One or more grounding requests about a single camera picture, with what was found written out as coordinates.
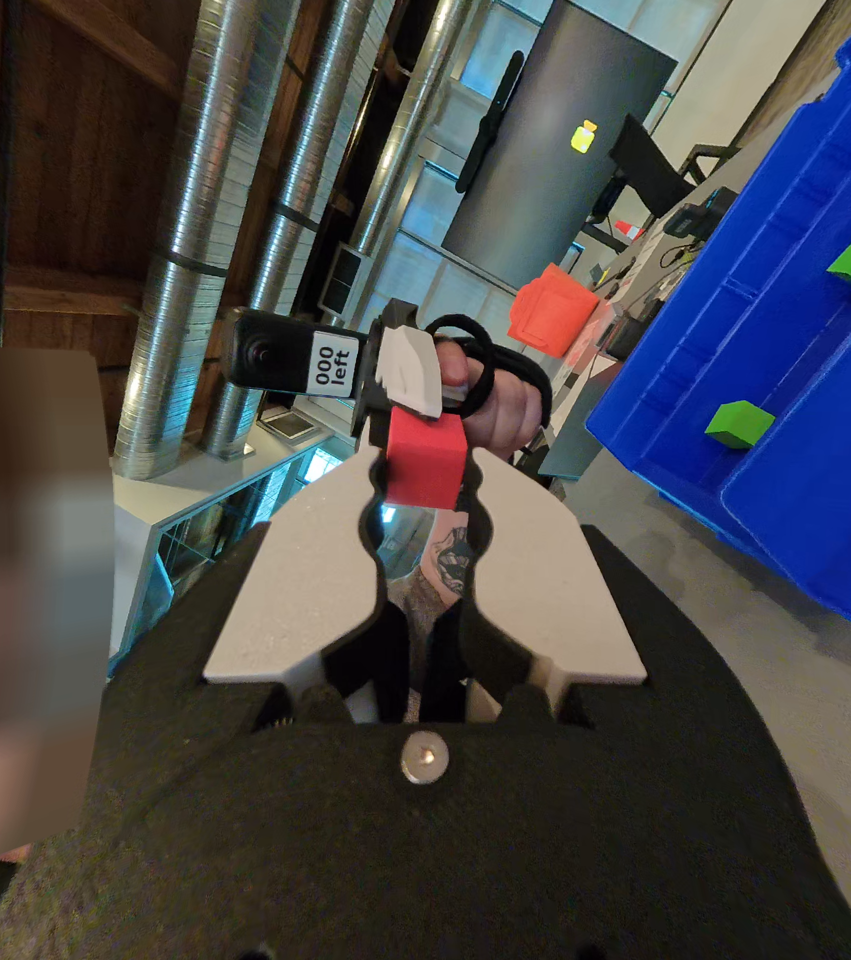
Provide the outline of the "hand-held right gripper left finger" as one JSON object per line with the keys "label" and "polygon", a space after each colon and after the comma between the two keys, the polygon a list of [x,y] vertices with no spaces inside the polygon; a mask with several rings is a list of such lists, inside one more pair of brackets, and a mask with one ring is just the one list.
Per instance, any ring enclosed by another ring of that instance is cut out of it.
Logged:
{"label": "hand-held right gripper left finger", "polygon": [[380,600],[360,523],[382,450],[359,450],[273,516],[203,668],[211,684],[323,681],[322,654],[371,622]]}

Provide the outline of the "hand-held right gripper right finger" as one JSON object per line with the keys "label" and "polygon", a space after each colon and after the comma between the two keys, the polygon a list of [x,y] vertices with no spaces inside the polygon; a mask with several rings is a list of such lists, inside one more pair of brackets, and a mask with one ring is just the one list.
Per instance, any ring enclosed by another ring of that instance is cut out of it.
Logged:
{"label": "hand-held right gripper right finger", "polygon": [[469,599],[479,627],[517,649],[519,679],[485,686],[638,686],[648,678],[598,562],[575,516],[531,478],[484,449],[474,521],[488,521],[476,547]]}

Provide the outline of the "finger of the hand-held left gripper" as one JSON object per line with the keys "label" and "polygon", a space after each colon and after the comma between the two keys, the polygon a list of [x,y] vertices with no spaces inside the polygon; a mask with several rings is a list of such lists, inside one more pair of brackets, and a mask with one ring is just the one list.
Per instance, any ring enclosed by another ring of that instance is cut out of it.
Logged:
{"label": "finger of the hand-held left gripper", "polygon": [[379,385],[386,399],[426,420],[443,414],[443,384],[432,334],[415,326],[385,327],[379,347]]}

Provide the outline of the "red wooden cube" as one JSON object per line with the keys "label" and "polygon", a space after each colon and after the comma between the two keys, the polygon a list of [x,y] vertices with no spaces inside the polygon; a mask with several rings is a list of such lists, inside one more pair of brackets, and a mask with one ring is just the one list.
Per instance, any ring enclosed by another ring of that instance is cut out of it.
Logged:
{"label": "red wooden cube", "polygon": [[384,502],[389,506],[453,511],[466,468],[468,442],[462,418],[436,420],[392,408],[386,447]]}

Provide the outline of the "blue plastic bin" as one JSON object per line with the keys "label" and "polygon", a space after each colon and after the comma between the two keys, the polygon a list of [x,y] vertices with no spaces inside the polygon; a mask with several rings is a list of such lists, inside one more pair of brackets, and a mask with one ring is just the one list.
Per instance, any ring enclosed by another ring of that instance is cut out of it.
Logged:
{"label": "blue plastic bin", "polygon": [[[851,620],[851,37],[585,422],[659,494]],[[776,420],[748,450],[720,405]]]}

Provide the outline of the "grey desk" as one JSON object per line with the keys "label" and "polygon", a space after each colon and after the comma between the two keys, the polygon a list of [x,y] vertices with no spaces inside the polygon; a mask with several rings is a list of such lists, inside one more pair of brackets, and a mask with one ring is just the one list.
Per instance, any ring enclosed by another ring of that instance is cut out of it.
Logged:
{"label": "grey desk", "polygon": [[651,654],[650,682],[583,694],[640,835],[608,958],[851,958],[851,623],[598,456],[567,494]]}

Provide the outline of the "person's left hand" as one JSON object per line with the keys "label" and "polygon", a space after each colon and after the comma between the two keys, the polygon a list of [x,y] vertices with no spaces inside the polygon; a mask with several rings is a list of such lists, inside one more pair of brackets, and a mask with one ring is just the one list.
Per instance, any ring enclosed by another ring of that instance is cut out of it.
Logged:
{"label": "person's left hand", "polygon": [[[443,399],[463,401],[479,382],[483,365],[450,339],[436,342],[443,383]],[[532,384],[508,369],[494,371],[491,393],[484,404],[464,418],[468,444],[491,451],[508,461],[526,447],[542,425],[542,396]]]}

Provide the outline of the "white low cabinet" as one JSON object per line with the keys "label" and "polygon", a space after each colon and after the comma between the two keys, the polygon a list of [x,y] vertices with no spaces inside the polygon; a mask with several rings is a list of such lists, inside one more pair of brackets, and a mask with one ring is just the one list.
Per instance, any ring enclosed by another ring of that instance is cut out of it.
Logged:
{"label": "white low cabinet", "polygon": [[115,587],[109,671],[233,545],[304,486],[323,426],[296,442],[261,427],[244,455],[221,460],[184,443],[167,473],[113,478]]}

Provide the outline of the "orange plastic box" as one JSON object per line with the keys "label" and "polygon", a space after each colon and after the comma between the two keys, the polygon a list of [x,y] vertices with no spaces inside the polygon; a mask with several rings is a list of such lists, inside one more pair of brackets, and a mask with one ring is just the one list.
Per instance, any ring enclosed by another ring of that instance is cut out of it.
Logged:
{"label": "orange plastic box", "polygon": [[541,354],[562,359],[599,304],[595,292],[549,263],[517,291],[507,334]]}

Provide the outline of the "large dark screen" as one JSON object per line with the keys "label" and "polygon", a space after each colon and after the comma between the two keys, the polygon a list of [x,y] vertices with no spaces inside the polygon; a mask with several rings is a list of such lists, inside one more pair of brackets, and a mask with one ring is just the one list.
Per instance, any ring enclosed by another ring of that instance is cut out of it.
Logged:
{"label": "large dark screen", "polygon": [[498,136],[442,248],[518,289],[558,265],[616,171],[627,114],[644,121],[676,67],[573,2],[553,2]]}

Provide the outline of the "black battery charger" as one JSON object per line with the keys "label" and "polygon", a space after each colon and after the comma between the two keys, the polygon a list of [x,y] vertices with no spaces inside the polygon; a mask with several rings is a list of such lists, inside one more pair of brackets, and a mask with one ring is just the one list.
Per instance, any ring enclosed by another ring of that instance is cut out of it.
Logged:
{"label": "black battery charger", "polygon": [[687,202],[679,206],[666,219],[662,231],[674,238],[691,238],[695,242],[705,243],[739,196],[737,191],[720,186],[701,202]]}

